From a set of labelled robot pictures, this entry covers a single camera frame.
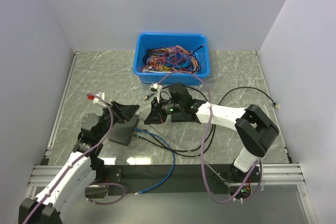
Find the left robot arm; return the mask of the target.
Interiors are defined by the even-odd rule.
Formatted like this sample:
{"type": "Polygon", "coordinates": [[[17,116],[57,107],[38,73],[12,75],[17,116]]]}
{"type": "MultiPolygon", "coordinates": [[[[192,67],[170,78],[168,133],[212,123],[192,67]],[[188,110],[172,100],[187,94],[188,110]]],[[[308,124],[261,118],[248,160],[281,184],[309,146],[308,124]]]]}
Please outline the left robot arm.
{"type": "Polygon", "coordinates": [[[105,186],[104,161],[98,156],[103,141],[115,124],[129,122],[139,105],[104,102],[102,114],[87,114],[77,142],[65,165],[51,182],[33,199],[25,198],[19,207],[18,223],[62,223],[71,205],[84,195],[92,183],[105,186]]]}

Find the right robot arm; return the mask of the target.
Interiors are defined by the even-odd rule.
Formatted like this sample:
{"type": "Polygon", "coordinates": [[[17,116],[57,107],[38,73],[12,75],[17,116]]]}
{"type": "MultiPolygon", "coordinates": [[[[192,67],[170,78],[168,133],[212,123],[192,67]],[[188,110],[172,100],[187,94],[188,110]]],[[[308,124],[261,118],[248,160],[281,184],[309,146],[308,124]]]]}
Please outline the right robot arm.
{"type": "Polygon", "coordinates": [[[275,123],[255,104],[247,108],[214,105],[192,98],[182,83],[169,87],[168,100],[161,97],[161,85],[153,83],[150,89],[156,92],[156,97],[151,102],[151,111],[144,124],[162,124],[171,116],[172,122],[209,122],[238,133],[244,147],[231,168],[231,176],[238,182],[249,176],[252,165],[266,155],[279,134],[275,123]]]}

